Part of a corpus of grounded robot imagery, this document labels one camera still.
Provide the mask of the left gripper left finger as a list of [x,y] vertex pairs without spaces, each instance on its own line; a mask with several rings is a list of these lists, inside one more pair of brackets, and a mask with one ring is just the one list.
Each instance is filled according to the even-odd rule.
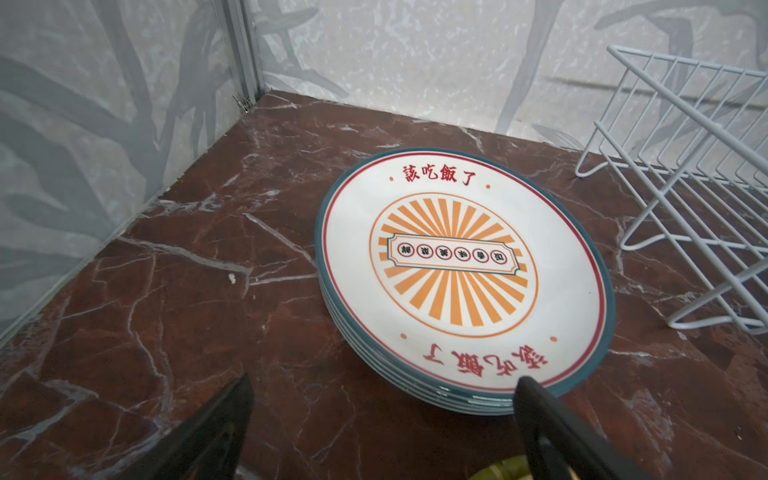
[[233,479],[254,403],[250,378],[229,382],[120,479]]

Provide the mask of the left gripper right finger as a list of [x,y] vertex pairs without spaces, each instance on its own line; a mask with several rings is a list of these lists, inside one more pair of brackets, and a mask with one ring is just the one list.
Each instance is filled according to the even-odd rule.
[[650,477],[532,377],[519,379],[513,408],[533,479]]

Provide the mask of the green woven plate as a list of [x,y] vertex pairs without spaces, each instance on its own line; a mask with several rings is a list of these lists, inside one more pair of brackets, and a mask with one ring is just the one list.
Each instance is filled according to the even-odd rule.
[[519,455],[488,465],[472,476],[469,480],[532,480],[527,457]]

